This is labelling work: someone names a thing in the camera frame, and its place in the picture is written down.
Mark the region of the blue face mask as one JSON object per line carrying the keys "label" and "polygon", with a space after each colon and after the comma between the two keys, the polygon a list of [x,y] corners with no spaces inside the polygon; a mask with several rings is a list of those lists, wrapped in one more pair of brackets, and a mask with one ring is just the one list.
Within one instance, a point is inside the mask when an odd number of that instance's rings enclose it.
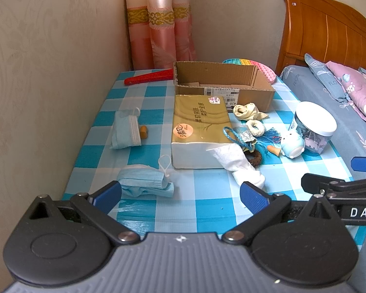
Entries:
{"label": "blue face mask", "polygon": [[174,183],[170,181],[167,172],[172,165],[170,156],[160,156],[158,165],[159,168],[140,164],[123,167],[117,176],[123,194],[135,198],[145,195],[171,198],[174,194]]}
{"label": "blue face mask", "polygon": [[138,123],[140,113],[141,111],[138,107],[135,107],[133,110],[115,112],[111,149],[124,149],[141,145]]}

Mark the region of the light blue plush toy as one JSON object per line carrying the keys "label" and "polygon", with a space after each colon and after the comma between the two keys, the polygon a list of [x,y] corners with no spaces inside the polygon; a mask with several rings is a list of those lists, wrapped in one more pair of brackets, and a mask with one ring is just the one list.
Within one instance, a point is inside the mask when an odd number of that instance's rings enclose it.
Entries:
{"label": "light blue plush toy", "polygon": [[289,130],[281,138],[280,148],[283,156],[295,159],[305,150],[305,141],[296,130]]}

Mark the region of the brown scrunchie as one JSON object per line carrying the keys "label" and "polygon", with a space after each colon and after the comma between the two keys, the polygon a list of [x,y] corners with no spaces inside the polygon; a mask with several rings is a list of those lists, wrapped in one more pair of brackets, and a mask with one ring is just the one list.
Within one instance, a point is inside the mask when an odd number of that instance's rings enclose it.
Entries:
{"label": "brown scrunchie", "polygon": [[244,155],[253,167],[258,167],[262,162],[262,154],[256,149],[254,151],[246,150]]}

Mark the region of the white tissue paper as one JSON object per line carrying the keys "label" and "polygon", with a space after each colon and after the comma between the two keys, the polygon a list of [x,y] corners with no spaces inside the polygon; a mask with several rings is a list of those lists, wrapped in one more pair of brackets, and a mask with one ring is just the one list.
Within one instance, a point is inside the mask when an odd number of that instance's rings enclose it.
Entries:
{"label": "white tissue paper", "polygon": [[262,189],[265,183],[264,175],[251,165],[237,144],[224,144],[207,150],[223,169],[231,172],[238,186],[249,182]]}

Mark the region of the blue tassel pouch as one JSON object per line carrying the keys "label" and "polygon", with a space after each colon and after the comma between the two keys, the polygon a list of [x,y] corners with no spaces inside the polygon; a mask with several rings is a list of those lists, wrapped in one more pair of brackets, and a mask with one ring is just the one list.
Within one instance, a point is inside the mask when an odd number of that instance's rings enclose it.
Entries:
{"label": "blue tassel pouch", "polygon": [[244,151],[253,152],[258,147],[277,146],[281,142],[280,133],[271,128],[260,129],[258,133],[246,126],[231,128],[225,126],[223,134],[232,143],[239,145]]}

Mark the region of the white scrunchie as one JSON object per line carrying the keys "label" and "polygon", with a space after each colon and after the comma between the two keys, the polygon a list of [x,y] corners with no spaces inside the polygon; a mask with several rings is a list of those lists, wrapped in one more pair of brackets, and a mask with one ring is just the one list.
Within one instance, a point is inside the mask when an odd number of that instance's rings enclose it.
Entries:
{"label": "white scrunchie", "polygon": [[264,124],[262,124],[260,120],[247,120],[246,127],[249,129],[254,137],[260,137],[266,131]]}

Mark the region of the orange earplug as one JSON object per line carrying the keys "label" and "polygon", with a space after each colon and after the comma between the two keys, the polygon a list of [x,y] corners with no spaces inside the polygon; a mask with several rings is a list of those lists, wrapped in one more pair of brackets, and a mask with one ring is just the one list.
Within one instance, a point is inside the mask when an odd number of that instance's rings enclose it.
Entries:
{"label": "orange earplug", "polygon": [[145,126],[145,125],[140,126],[139,133],[140,133],[140,138],[142,140],[147,139],[148,138],[148,128],[147,128],[147,126]]}
{"label": "orange earplug", "polygon": [[274,154],[275,156],[279,157],[281,154],[281,149],[279,147],[276,146],[272,146],[272,145],[268,145],[267,146],[267,150],[271,153]]}

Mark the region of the cream cloth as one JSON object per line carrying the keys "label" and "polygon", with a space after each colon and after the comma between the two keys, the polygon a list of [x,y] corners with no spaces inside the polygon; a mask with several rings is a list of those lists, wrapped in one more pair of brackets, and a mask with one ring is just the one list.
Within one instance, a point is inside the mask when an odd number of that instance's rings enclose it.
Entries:
{"label": "cream cloth", "polygon": [[238,120],[263,120],[268,118],[266,113],[260,112],[254,103],[246,105],[235,105],[233,107],[233,114]]}

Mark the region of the jar with white lid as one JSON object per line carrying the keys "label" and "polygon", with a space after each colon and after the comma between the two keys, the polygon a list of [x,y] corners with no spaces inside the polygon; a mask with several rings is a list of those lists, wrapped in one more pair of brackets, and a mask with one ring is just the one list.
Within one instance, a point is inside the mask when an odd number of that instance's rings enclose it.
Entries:
{"label": "jar with white lid", "polygon": [[289,129],[295,130],[303,138],[307,150],[321,154],[336,132],[337,123],[322,106],[301,101],[296,106]]}

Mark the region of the pink floral pillow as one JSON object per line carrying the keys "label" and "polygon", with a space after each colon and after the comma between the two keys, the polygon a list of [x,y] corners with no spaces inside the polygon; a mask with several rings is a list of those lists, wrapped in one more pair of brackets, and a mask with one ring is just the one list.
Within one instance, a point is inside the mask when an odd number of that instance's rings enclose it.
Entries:
{"label": "pink floral pillow", "polygon": [[366,74],[335,62],[327,62],[326,67],[340,81],[353,102],[353,107],[366,121]]}

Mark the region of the blue checkered tablecloth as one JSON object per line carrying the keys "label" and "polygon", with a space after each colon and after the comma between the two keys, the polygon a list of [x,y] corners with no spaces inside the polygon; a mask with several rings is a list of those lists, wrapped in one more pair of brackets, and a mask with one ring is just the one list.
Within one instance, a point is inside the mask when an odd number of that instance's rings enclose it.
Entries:
{"label": "blue checkered tablecloth", "polygon": [[[104,104],[79,151],[64,199],[77,192],[92,193],[113,181],[127,165],[167,166],[172,136],[174,83],[162,81],[127,87],[124,80],[131,72],[122,72],[108,93]],[[115,112],[139,108],[140,121],[148,129],[141,146],[115,150],[111,147]],[[307,200],[301,177],[315,173],[350,181],[352,175],[332,144],[322,154],[304,153],[290,160],[265,152],[260,172],[265,191],[283,192],[294,200]],[[170,198],[153,195],[124,196],[110,216],[138,234],[155,232],[224,233],[250,215],[241,202],[239,186],[224,169],[168,169],[174,183]]]}

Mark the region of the blue-grey pillow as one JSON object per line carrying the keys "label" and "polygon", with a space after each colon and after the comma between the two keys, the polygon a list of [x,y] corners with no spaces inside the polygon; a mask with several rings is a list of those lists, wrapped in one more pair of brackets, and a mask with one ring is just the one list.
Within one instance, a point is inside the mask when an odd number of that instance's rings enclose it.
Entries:
{"label": "blue-grey pillow", "polygon": [[308,53],[305,54],[304,59],[311,73],[318,81],[318,84],[313,88],[315,93],[313,101],[324,104],[325,108],[335,109],[335,106],[338,105],[338,108],[344,111],[351,111],[350,97],[326,64],[316,60]]}

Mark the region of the cardboard box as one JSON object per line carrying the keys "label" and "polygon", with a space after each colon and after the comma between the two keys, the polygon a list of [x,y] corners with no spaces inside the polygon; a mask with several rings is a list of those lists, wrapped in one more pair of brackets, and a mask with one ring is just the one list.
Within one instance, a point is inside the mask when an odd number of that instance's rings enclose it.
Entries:
{"label": "cardboard box", "polygon": [[203,94],[223,97],[227,109],[254,103],[267,113],[275,89],[254,65],[213,62],[175,62],[175,94]]}

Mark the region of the wooden bed headboard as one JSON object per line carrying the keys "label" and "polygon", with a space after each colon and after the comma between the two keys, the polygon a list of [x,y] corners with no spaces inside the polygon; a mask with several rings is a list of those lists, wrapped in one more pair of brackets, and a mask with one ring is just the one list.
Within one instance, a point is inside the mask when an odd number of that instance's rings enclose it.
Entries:
{"label": "wooden bed headboard", "polygon": [[366,70],[366,18],[335,0],[284,0],[285,22],[275,72],[316,60]]}

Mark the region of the red plastic stick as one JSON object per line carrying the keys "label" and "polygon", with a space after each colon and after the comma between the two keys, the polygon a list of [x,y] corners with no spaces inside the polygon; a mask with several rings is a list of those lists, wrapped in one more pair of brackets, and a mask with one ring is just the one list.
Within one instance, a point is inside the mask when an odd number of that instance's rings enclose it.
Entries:
{"label": "red plastic stick", "polygon": [[124,85],[138,85],[157,81],[168,81],[174,78],[173,69],[160,70],[158,72],[146,73],[139,76],[128,77],[124,80]]}

